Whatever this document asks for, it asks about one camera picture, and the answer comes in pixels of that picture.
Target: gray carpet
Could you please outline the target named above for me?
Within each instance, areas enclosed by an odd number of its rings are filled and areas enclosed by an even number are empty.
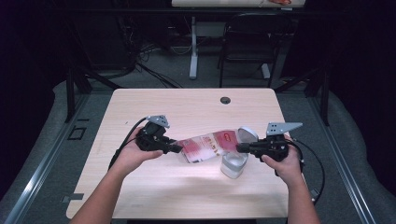
[[[208,41],[206,44],[209,47],[205,48],[205,45],[200,47],[198,78],[195,80],[190,80],[188,75],[190,69],[189,54],[178,55],[172,52],[154,50],[144,64],[154,71],[168,75],[184,88],[216,88],[219,85],[219,71],[216,69],[218,49],[216,46],[210,46],[210,40],[206,41]],[[277,76],[280,74],[280,69],[281,66],[276,72]],[[156,78],[151,77],[146,72],[139,72],[138,69],[127,76],[112,80],[126,88],[164,88],[163,84]],[[26,213],[23,214],[21,223],[68,222],[65,216],[68,204],[63,203],[62,199],[74,191],[111,97],[111,90],[108,87],[96,80],[91,80],[91,84],[94,91],[88,99],[78,94],[78,99],[84,104],[77,113],[75,121],[69,124],[71,129],[73,127],[78,130],[84,129],[85,133],[80,140],[67,140],[68,137],[80,137],[78,132],[69,136],[71,133],[69,131],[65,135],[65,139],[59,147],[60,153],[57,155],[57,159],[37,195],[28,206]],[[275,77],[273,87],[281,84],[282,81]],[[362,223],[361,214],[357,211],[354,201],[351,200],[346,182],[337,168],[332,146],[326,133],[323,132],[321,120],[316,116],[318,112],[313,105],[316,104],[317,100],[305,98],[301,92],[303,89],[304,83],[295,86],[286,93],[278,94],[277,97],[285,120],[298,121],[304,124],[302,128],[291,132],[291,135],[312,147],[325,167],[326,186],[316,205],[319,217],[323,223]],[[6,222],[8,214],[14,208],[35,169],[53,148],[59,133],[64,128],[63,122],[66,118],[65,84],[61,83],[54,91],[56,92],[56,102],[49,119],[20,175],[0,202],[1,223]],[[329,121],[331,124],[329,129],[340,146],[347,165],[355,177],[376,223],[396,223],[395,197],[376,181],[375,175],[366,161],[364,141],[359,129],[341,102],[332,94],[329,104]],[[310,189],[319,190],[321,173],[318,162],[309,151],[303,147],[302,150],[306,163],[304,175],[307,185]],[[115,220],[114,223],[125,222],[125,220]],[[285,219],[263,219],[258,220],[258,223],[285,223]]]

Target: small round object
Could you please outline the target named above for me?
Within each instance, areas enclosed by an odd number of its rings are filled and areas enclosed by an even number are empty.
[[[243,143],[251,143],[259,141],[259,136],[251,129],[246,126],[242,126],[238,129],[238,135]]]
[[[231,99],[230,99],[230,97],[223,96],[223,97],[220,98],[220,101],[221,101],[222,104],[227,105],[227,104],[229,104],[231,102]]]

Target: small white container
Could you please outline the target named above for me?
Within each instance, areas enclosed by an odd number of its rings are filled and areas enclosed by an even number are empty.
[[[244,171],[247,161],[247,153],[229,152],[223,155],[220,170],[231,179],[236,179]]]

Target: white table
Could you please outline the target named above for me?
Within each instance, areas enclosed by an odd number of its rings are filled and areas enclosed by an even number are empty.
[[[269,0],[172,0],[173,7],[304,7],[305,0],[282,6]]]
[[[226,96],[227,105],[220,102]],[[270,89],[142,89],[116,90],[93,142],[73,200],[77,212],[107,171],[131,128],[149,115],[165,115],[166,136],[186,139],[205,133],[248,126],[265,137],[268,122],[284,122]],[[220,170],[221,157],[182,163],[169,152],[145,161],[124,181],[114,218],[210,219],[286,217],[288,190],[274,170],[250,155],[244,172],[231,179]]]

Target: black cable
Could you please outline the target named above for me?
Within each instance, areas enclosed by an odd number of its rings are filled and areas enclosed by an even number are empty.
[[[158,79],[161,81],[161,83],[162,83],[165,87],[167,87],[166,85],[169,85],[169,86],[172,87],[172,88],[183,88],[179,83],[177,83],[176,81],[174,81],[172,78],[170,78],[170,77],[168,77],[168,76],[166,76],[166,75],[163,75],[163,74],[154,72],[154,71],[152,71],[151,69],[147,68],[147,67],[146,67],[145,65],[143,65],[142,63],[136,62],[136,64],[139,65],[143,70],[145,70],[146,72],[148,72],[150,75],[152,75],[152,76],[158,78]]]
[[[326,181],[326,175],[325,175],[323,163],[321,162],[321,160],[318,157],[317,153],[315,153],[315,151],[311,147],[309,147],[307,144],[303,143],[302,141],[300,141],[300,140],[298,140],[296,138],[292,138],[292,140],[295,141],[295,142],[298,142],[299,144],[301,144],[304,147],[306,147],[315,156],[315,158],[317,159],[317,161],[318,161],[318,163],[320,165],[320,170],[322,172],[322,183],[321,183],[321,186],[320,186],[320,190],[319,190],[318,196],[314,200],[314,204],[316,204],[318,202],[320,196],[322,195],[322,192],[323,192],[323,189],[324,189],[324,186],[325,186],[325,181]]]
[[[111,158],[111,162],[110,162],[110,164],[108,165],[108,170],[111,168],[111,166],[113,166],[114,162],[115,162],[116,159],[119,157],[119,155],[120,155],[122,149],[123,149],[126,145],[128,145],[130,142],[132,142],[132,141],[135,140],[135,138],[134,138],[134,139],[128,141],[129,137],[130,137],[131,134],[134,132],[134,130],[137,128],[137,126],[138,126],[140,123],[142,123],[143,121],[145,121],[145,120],[146,120],[146,118],[143,118],[143,119],[139,120],[139,121],[134,125],[134,127],[131,129],[131,131],[129,131],[129,133],[126,135],[126,137],[125,137],[125,139],[123,140],[123,142],[122,142],[120,148],[116,150],[116,153],[114,153],[113,158]]]
[[[155,47],[154,44],[147,44],[146,46],[142,47],[140,52],[141,53],[145,53],[145,52],[152,51],[152,50],[155,50],[155,49],[156,49],[156,47]]]
[[[150,52],[151,52],[151,49],[148,49],[148,50],[140,50],[140,53],[139,53],[139,55],[138,55],[138,59],[141,61],[141,62],[148,62],[149,61],[149,55],[150,55]]]
[[[125,76],[127,76],[128,74],[130,74],[133,71],[134,71],[133,68],[127,68],[127,69],[124,69],[120,73],[113,74],[113,75],[101,75],[101,77],[104,77],[104,78],[107,78],[107,79],[113,79],[113,78],[117,78],[117,77],[125,77]]]
[[[290,141],[289,139],[285,139],[285,141],[288,143],[288,145],[292,145],[295,148],[297,148],[299,154],[300,154],[300,162],[304,163],[304,156],[303,156],[303,152],[301,151],[301,149],[299,148],[299,146],[297,146],[295,143],[293,143],[292,141]]]

